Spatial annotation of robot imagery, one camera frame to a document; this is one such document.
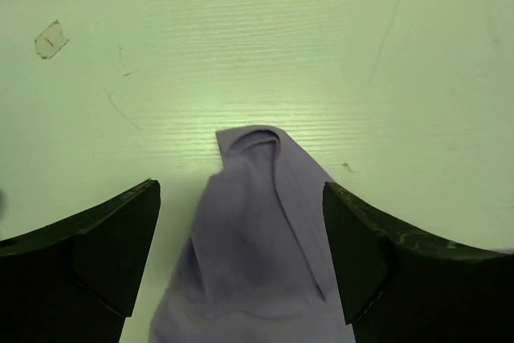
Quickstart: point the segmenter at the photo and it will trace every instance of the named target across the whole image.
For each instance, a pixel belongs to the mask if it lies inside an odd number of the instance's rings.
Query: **dark spot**
[[[350,173],[353,173],[353,170],[352,170],[352,168],[350,167],[350,165],[349,165],[349,163],[348,163],[348,162],[343,162],[343,163],[342,163],[342,166],[343,166],[346,170],[348,170]]]
[[[131,72],[126,72],[125,74],[123,74],[122,76],[131,76],[132,74],[136,73],[137,70],[134,70],[134,71],[131,71]]]

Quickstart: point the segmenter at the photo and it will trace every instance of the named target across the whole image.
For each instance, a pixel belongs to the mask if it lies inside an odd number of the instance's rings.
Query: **crumpled cloth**
[[[151,343],[354,343],[323,220],[332,179],[283,130],[217,133],[223,169],[151,324]]]

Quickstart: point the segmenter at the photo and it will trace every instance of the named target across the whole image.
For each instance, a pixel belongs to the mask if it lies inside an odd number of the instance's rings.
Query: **lavender fabric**
[[[327,173],[284,131],[217,133],[223,170],[153,318],[151,343],[354,343],[324,230]]]

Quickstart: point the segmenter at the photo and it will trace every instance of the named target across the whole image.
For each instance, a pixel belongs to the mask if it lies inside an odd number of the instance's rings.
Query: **white surface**
[[[124,343],[146,341],[220,166],[216,129],[277,125],[375,206],[463,243],[514,247],[514,0],[0,0],[0,9],[2,236],[147,177],[162,184]],[[70,41],[42,60],[34,39],[57,18]]]

